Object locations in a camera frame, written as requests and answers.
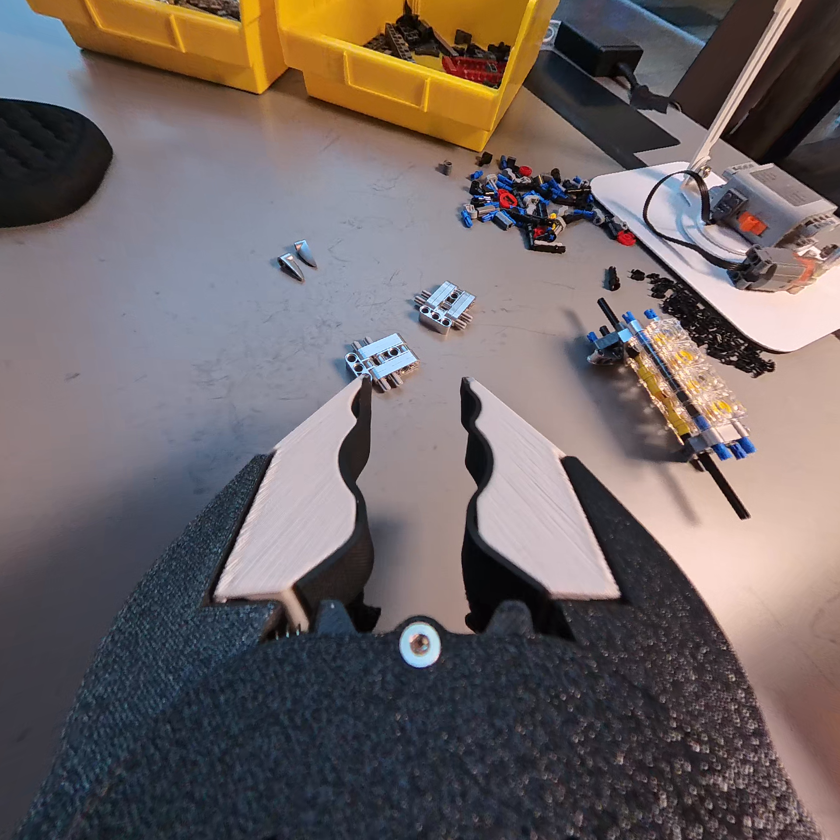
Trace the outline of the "black dimpled pad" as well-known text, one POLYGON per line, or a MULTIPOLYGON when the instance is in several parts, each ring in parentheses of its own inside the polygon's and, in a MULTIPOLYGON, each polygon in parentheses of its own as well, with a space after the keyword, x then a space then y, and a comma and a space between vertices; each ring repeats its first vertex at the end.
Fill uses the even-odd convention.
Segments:
POLYGON ((70 215, 99 189, 110 142, 81 113, 54 104, 1 100, 1 227, 70 215))

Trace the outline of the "clear yellow gear assembly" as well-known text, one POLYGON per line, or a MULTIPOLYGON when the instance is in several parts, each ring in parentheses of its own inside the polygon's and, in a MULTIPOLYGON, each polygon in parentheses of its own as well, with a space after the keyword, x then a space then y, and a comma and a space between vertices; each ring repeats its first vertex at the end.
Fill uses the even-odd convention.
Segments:
POLYGON ((749 511, 718 466, 757 451, 740 400, 676 319, 662 319, 647 309, 641 323, 630 311, 617 316, 603 298, 597 305, 608 325, 587 334, 587 361, 631 370, 677 438, 678 459, 708 474, 738 518, 749 520, 749 511))

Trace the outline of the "small grey beam assembly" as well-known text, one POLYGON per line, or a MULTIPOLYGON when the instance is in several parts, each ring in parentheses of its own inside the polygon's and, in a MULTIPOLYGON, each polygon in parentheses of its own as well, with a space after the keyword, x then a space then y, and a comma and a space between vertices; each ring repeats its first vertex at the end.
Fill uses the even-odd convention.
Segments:
POLYGON ((435 290, 422 290, 414 297, 418 321, 427 329, 448 335, 450 330, 464 330, 472 322, 471 309, 476 296, 446 281, 435 290))
POLYGON ((399 332, 376 341, 353 341, 344 359, 353 376, 369 380, 382 392, 402 386, 403 377, 419 366, 419 359, 399 332))

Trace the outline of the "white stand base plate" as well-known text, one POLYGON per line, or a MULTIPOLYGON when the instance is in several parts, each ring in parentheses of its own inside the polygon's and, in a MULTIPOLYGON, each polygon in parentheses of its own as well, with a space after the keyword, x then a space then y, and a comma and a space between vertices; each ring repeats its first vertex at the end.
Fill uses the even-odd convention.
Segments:
MULTIPOLYGON (((638 241, 747 339, 789 353, 838 330, 838 266, 797 294, 736 288, 728 270, 755 247, 711 220, 709 190, 725 182, 709 167, 711 150, 792 20, 800 2, 777 2, 692 162, 649 166, 592 181, 595 197, 623 220, 638 241)), ((814 245, 838 245, 838 226, 814 245)), ((808 246, 796 249, 802 251, 808 246)))

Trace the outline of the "pile of grey building parts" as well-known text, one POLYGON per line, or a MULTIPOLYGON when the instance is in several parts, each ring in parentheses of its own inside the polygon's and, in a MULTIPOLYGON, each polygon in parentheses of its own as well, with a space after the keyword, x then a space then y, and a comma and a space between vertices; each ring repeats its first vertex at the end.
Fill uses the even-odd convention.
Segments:
POLYGON ((240 3, 239 1, 160 1, 160 3, 167 4, 174 7, 183 7, 192 9, 193 11, 210 14, 222 19, 235 21, 240 23, 240 3))

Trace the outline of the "pile of black building parts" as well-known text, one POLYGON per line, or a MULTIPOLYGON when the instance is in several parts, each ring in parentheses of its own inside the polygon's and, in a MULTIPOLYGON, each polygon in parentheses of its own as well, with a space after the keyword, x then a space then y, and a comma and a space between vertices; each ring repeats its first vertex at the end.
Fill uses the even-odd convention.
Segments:
POLYGON ((504 40, 485 43, 463 28, 456 28, 451 36, 445 36, 440 27, 430 24, 418 13, 417 7, 408 2, 403 4, 402 15, 393 22, 385 23, 377 35, 364 43, 364 48, 441 72, 444 72, 442 56, 493 56, 506 61, 508 68, 512 52, 512 46, 504 40))

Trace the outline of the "yellow bin with grey parts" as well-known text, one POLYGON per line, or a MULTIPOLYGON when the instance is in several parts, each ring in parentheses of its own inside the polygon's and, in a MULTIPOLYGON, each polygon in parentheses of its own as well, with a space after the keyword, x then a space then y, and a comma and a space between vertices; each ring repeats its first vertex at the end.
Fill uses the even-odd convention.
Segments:
POLYGON ((239 20, 152 1, 29 1, 89 51, 263 93, 287 69, 272 1, 239 3, 239 20))

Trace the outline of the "black power adapter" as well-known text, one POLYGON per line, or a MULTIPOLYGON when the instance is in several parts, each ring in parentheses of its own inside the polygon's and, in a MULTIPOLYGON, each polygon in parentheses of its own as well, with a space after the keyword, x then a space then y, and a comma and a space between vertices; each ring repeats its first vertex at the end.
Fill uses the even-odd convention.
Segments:
POLYGON ((630 38, 604 26, 562 21, 554 39, 555 49, 592 77, 623 79, 629 89, 629 104, 637 110, 667 113, 682 111, 677 100, 657 94, 638 81, 635 70, 644 48, 630 38))

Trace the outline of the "pile of black pins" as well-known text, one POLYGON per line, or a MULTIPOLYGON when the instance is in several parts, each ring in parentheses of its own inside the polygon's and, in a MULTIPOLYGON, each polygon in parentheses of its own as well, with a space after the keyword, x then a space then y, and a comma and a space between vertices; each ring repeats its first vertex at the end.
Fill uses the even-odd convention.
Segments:
MULTIPOLYGON (((763 355, 760 347, 728 324, 725 319, 713 311, 698 295, 681 281, 659 273, 645 274, 641 269, 628 273, 636 281, 649 284, 650 297, 661 301, 664 314, 673 316, 684 328, 690 338, 702 348, 708 356, 721 364, 733 366, 737 370, 759 377, 775 371, 776 363, 763 355)), ((620 278, 614 266, 605 273, 605 287, 615 291, 620 287, 620 278)), ((623 329, 612 309, 601 299, 598 304, 611 320, 611 327, 602 325, 600 338, 606 339, 617 329, 623 329)), ((635 356, 636 352, 627 344, 610 339, 610 345, 602 350, 595 349, 587 357, 590 364, 620 364, 635 356)))

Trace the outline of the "black office chair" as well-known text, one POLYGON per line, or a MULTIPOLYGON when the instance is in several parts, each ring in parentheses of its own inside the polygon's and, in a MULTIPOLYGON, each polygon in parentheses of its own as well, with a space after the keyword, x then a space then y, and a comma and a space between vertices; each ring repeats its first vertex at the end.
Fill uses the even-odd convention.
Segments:
MULTIPOLYGON (((708 128, 770 22, 776 2, 737 1, 676 86, 685 115, 708 128)), ((838 103, 839 2, 804 1, 722 138, 778 162, 838 103)))

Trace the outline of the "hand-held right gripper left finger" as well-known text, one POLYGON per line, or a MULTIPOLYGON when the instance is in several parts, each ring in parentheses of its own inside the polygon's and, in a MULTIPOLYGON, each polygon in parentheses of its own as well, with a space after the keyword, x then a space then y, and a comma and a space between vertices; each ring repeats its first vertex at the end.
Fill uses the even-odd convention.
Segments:
POLYGON ((226 550, 215 603, 278 602, 286 628, 307 632, 321 602, 343 604, 369 633, 364 603, 374 549, 358 478, 371 451, 371 383, 361 378, 281 439, 226 550))

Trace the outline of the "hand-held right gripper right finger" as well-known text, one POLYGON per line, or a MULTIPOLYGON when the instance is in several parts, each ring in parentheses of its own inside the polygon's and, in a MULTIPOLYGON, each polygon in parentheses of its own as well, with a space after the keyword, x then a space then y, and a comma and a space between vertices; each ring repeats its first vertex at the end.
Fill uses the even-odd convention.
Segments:
POLYGON ((477 380, 461 382, 460 406, 476 483, 461 552, 467 627, 484 632, 515 601, 539 632, 567 634, 561 602, 619 602, 565 453, 477 380))

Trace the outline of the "pile of small coloured pieces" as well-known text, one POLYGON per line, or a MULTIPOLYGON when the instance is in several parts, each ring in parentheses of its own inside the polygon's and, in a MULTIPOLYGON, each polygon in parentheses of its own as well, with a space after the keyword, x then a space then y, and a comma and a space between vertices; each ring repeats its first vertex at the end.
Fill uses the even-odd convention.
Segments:
POLYGON ((558 168, 540 172, 511 154, 495 158, 484 151, 467 181, 466 200, 456 212, 463 228, 494 224, 504 232, 517 230, 529 250, 551 255, 565 252, 561 236, 579 222, 601 229, 619 245, 637 242, 629 226, 595 197, 591 181, 563 177, 558 168))

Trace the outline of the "grey battery box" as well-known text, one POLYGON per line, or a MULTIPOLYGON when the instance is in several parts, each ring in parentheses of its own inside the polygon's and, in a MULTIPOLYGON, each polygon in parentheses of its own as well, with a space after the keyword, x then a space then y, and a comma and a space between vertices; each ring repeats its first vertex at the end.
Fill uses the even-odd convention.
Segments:
POLYGON ((751 245, 801 249, 839 225, 837 207, 775 164, 745 163, 709 190, 710 217, 751 245))

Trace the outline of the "yellow bin with black parts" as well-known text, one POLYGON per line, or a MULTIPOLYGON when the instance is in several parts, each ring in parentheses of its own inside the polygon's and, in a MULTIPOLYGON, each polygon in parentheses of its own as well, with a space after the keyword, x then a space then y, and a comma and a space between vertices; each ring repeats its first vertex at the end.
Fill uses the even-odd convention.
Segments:
POLYGON ((456 30, 481 46, 511 47, 497 89, 445 73, 441 60, 412 64, 367 49, 404 10, 397 1, 277 2, 289 67, 308 94, 473 151, 483 151, 539 55, 556 1, 422 1, 411 9, 449 44, 456 30))

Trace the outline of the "grey toy motor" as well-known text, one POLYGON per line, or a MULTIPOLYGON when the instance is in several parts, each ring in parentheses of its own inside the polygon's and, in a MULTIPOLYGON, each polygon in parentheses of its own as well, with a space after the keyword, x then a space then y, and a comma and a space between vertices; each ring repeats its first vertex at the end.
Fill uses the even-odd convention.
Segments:
POLYGON ((777 247, 750 248, 744 261, 728 270, 733 285, 740 290, 784 291, 792 295, 816 283, 828 270, 838 266, 839 245, 810 246, 802 251, 777 247))

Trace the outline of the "black flat mat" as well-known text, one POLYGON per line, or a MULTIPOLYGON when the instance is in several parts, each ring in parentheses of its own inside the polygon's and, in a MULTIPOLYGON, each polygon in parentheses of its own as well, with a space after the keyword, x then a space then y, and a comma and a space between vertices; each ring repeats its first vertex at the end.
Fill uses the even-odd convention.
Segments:
POLYGON ((540 51, 524 86, 625 169, 645 166, 638 153, 679 145, 677 138, 552 51, 540 51))

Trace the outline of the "red building part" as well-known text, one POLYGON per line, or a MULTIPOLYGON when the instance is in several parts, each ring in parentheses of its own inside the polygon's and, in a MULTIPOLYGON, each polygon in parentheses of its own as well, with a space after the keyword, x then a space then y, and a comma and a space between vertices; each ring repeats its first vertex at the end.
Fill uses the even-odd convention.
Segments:
POLYGON ((506 61, 498 60, 493 56, 489 58, 442 56, 442 68, 445 73, 489 88, 499 88, 507 64, 506 61))

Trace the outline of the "grey desk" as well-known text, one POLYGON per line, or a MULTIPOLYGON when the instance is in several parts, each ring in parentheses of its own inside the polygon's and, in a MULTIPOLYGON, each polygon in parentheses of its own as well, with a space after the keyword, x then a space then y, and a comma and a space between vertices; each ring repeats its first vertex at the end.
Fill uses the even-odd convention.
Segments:
POLYGON ((838 838, 838 339, 722 376, 758 454, 727 463, 751 512, 670 459, 623 370, 594 368, 596 299, 657 306, 639 247, 589 224, 564 255, 463 228, 476 157, 307 96, 260 96, 81 52, 60 22, 2 2, 2 96, 77 110, 114 159, 55 224, 2 232, 2 838, 49 771, 112 619, 186 525, 248 463, 344 387, 351 341, 399 332, 421 361, 375 394, 360 478, 393 629, 465 632, 462 376, 583 461, 702 594, 737 649, 780 758, 838 838), (306 239, 317 261, 293 246, 306 239), (297 282, 277 258, 292 253, 297 282), (614 266, 617 290, 606 288, 614 266), (443 335, 414 297, 476 296, 443 335))

